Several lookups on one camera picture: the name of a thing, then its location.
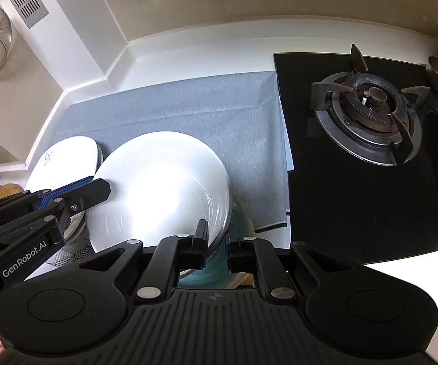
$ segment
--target ceramic plate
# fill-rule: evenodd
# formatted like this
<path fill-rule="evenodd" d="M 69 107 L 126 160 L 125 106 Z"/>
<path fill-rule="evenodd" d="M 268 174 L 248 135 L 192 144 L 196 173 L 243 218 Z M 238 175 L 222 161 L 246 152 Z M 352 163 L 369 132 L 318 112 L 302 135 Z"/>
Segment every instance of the ceramic plate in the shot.
<path fill-rule="evenodd" d="M 96 252 L 128 239 L 147 247 L 166 236 L 193 234 L 202 218 L 209 246 L 220 245 L 232 211 L 229 176 L 196 138 L 177 132 L 136 137 L 109 155 L 95 178 L 111 186 L 109 199 L 87 210 Z"/>
<path fill-rule="evenodd" d="M 36 192 L 55 190 L 88 176 L 93 176 L 99 165 L 100 150 L 89 137 L 76 136 L 57 142 L 43 153 L 31 172 L 25 189 Z M 65 241 L 81 225 L 84 212 L 71 217 L 64 233 Z"/>

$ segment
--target gray dish towel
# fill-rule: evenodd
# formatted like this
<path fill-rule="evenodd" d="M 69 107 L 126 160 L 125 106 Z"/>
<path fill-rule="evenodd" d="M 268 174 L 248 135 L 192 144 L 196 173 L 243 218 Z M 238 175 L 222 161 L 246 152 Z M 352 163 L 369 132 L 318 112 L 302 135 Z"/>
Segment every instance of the gray dish towel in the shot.
<path fill-rule="evenodd" d="M 288 182 L 274 72 L 169 82 L 73 104 L 54 143 L 88 136 L 105 159 L 126 141 L 163 130 L 196 137 L 213 149 L 255 229 L 285 223 Z"/>

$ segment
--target screw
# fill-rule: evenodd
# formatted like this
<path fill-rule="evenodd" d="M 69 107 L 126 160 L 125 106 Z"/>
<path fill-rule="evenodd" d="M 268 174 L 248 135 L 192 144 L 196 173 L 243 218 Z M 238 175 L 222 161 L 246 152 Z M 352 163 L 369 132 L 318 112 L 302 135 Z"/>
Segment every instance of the screw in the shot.
<path fill-rule="evenodd" d="M 295 296 L 295 291 L 287 287 L 277 287 L 272 290 L 271 294 L 276 299 L 291 299 Z"/>
<path fill-rule="evenodd" d="M 143 287 L 140 288 L 136 294 L 141 299 L 155 299 L 161 295 L 161 291 L 159 288 L 156 287 Z"/>

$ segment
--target black glass stovetop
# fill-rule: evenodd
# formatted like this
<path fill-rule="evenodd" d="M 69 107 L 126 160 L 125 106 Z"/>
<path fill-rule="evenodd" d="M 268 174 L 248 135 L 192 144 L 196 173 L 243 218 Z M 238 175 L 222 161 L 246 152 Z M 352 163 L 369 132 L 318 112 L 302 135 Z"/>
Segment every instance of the black glass stovetop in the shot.
<path fill-rule="evenodd" d="M 370 73 L 398 89 L 427 86 L 424 66 L 365 59 Z M 295 168 L 292 240 L 362 263 L 438 250 L 438 114 L 420 112 L 422 145 L 411 161 L 371 164 L 330 139 L 310 110 L 312 82 L 349 71 L 349 56 L 277 53 L 274 60 Z"/>

